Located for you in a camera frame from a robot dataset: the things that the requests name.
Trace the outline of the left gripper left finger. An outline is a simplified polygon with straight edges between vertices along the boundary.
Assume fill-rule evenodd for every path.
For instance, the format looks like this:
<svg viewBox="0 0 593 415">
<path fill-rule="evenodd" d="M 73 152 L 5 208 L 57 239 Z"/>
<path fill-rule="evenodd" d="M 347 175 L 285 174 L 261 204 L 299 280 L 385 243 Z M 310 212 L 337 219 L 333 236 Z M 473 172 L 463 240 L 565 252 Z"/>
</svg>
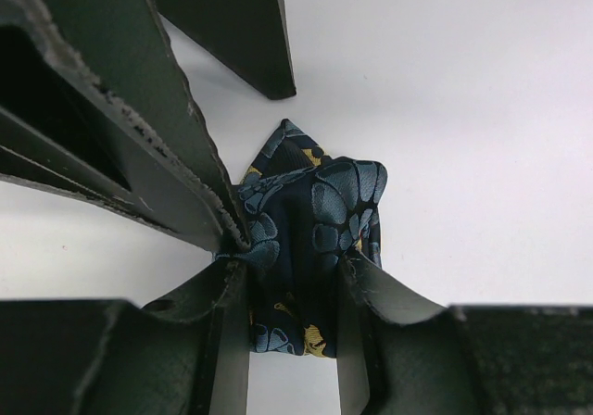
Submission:
<svg viewBox="0 0 593 415">
<path fill-rule="evenodd" d="M 219 259 L 164 296 L 6 300 L 5 414 L 243 414 L 247 268 Z"/>
</svg>

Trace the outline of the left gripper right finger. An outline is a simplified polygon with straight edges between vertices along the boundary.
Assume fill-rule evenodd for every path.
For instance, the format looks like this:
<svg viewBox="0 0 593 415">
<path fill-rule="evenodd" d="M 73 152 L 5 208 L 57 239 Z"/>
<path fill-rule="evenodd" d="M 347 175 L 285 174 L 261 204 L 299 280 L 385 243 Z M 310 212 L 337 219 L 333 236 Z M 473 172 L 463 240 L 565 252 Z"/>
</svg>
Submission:
<svg viewBox="0 0 593 415">
<path fill-rule="evenodd" d="M 588 414 L 592 310 L 442 307 L 351 253 L 336 361 L 345 414 Z"/>
</svg>

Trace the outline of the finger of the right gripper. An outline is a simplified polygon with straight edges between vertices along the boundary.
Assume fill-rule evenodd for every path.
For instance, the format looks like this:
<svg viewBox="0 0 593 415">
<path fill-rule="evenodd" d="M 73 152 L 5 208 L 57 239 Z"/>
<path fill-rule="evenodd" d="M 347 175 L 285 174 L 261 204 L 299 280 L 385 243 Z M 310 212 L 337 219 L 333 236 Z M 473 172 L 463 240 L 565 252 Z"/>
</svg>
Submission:
<svg viewBox="0 0 593 415">
<path fill-rule="evenodd" d="M 1 0 L 1 178 L 209 252 L 250 246 L 155 0 Z"/>
<path fill-rule="evenodd" d="M 284 0 L 155 0 L 158 12 L 270 100 L 297 88 Z"/>
</svg>

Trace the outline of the navy floral patterned tie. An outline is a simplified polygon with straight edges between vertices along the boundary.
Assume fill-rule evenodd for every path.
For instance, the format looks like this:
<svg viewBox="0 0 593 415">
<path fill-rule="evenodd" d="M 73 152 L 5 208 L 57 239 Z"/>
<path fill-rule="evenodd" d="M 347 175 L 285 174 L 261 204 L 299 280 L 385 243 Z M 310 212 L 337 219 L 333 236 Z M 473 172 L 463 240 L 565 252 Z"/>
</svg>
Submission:
<svg viewBox="0 0 593 415">
<path fill-rule="evenodd" d="M 338 263 L 356 250 L 381 264 L 387 179 L 380 162 L 331 157 L 289 119 L 274 130 L 236 186 L 251 247 L 216 255 L 248 267 L 253 352 L 335 358 Z"/>
</svg>

